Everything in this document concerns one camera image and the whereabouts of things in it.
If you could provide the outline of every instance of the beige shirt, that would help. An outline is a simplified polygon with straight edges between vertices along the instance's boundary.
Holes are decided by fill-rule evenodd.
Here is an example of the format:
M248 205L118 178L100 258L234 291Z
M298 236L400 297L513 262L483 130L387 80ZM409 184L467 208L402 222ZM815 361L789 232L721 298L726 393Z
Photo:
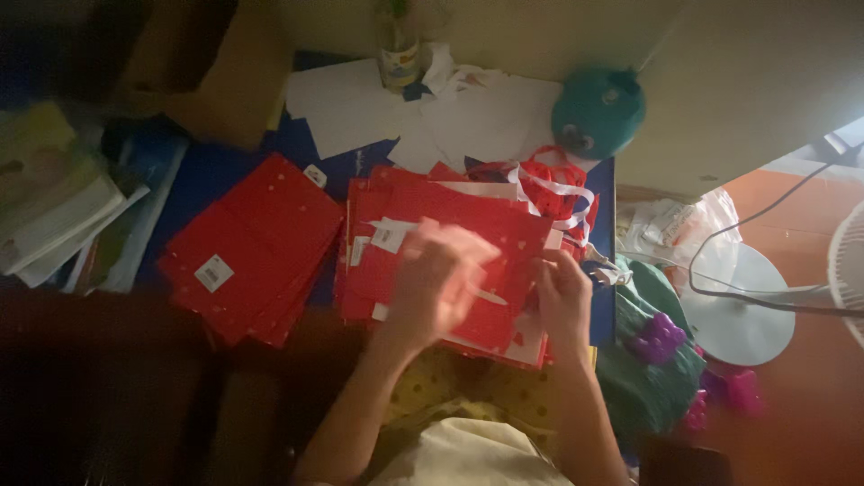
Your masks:
M507 424L444 419L393 460L375 486L571 484L525 434Z

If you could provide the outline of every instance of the desk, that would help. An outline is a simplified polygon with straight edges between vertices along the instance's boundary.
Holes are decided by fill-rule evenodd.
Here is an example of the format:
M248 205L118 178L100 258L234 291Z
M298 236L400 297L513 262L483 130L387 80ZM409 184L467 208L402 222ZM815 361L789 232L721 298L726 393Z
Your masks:
M307 63L305 66L295 66L297 70L301 70L325 64L327 57L300 54L298 60ZM375 165L392 165L392 162L387 160L387 155L395 144L396 140L383 140L320 160L305 119L292 119L288 113L283 114L277 131L268 132L264 136L258 153L243 152L217 144L192 144L183 159L162 217L148 244L136 285L165 288L167 283L156 269L156 259L168 241L210 203L249 175L271 152L282 153L301 169L315 164L327 174L325 191L336 201L344 201L347 184L352 177L368 176ZM614 259L614 159L603 161L588 172L585 187L600 197L590 240L600 253ZM335 254L331 253L322 264L321 274L307 304L332 303L335 260ZM591 315L591 344L600 346L612 342L615 330L614 288L595 290Z

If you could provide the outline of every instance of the plastic bottle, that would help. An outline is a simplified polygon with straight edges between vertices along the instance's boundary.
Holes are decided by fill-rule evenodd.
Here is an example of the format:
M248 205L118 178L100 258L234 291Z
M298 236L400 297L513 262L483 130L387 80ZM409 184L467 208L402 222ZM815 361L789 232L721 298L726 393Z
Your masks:
M409 0L375 2L375 34L378 39L378 66L384 87L394 93L417 79L420 52L416 23Z

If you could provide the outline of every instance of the teal toy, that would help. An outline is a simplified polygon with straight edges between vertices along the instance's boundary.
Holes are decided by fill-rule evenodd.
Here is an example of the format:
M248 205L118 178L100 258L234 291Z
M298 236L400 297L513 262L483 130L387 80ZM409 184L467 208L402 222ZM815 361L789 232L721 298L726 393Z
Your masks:
M577 70L552 109L556 144L587 160L603 160L629 144L645 119L636 72L604 67Z

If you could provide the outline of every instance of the person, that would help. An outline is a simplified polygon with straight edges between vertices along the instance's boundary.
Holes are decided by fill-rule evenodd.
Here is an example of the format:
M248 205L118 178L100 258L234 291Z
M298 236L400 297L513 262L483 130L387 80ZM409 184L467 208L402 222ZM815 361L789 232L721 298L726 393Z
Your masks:
M295 483L340 486L363 477L400 374L473 303L439 298L459 263L449 246L433 241L406 252L386 322L298 461ZM588 355L591 281L565 252L545 250L535 263L534 318L550 335L556 405L566 411L554 463L507 424L449 418L423 431L372 484L629 484Z

